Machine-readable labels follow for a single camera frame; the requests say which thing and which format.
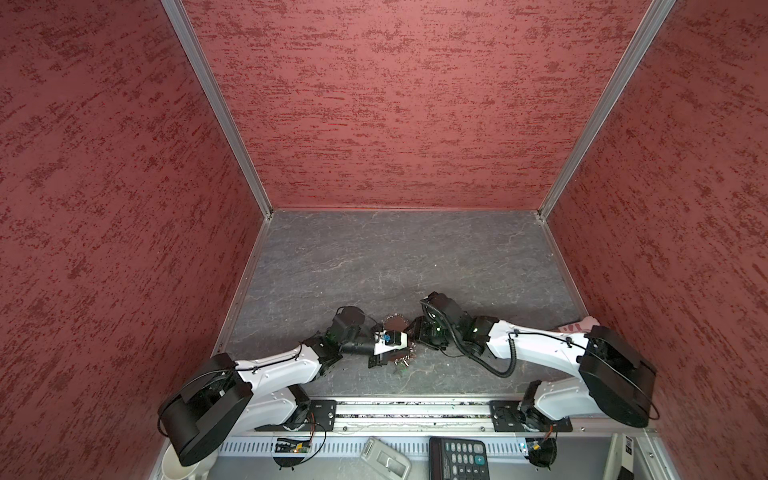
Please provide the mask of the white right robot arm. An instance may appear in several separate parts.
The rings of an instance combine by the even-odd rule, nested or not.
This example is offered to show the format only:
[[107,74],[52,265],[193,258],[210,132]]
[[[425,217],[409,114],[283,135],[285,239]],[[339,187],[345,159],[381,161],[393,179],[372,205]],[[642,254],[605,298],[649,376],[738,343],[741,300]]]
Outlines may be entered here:
[[521,362],[562,373],[556,381],[534,380],[514,410],[530,431],[543,431],[573,417],[603,415],[645,428],[660,417],[653,401],[657,369],[616,331],[600,324],[563,332],[515,325],[492,316],[472,316],[443,293],[421,299],[413,321],[418,341],[507,379]]

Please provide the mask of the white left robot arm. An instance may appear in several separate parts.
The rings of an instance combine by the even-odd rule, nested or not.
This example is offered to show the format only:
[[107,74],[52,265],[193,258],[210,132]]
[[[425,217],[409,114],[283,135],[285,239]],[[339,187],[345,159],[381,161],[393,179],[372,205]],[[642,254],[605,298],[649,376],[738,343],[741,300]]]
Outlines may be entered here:
[[158,431],[182,467],[216,451],[232,434],[264,426],[302,426],[309,398],[302,386],[325,375],[344,355],[360,355],[371,368],[408,351],[408,334],[366,321],[358,307],[337,309],[331,326],[291,350],[255,360],[227,353],[209,358],[158,410]]

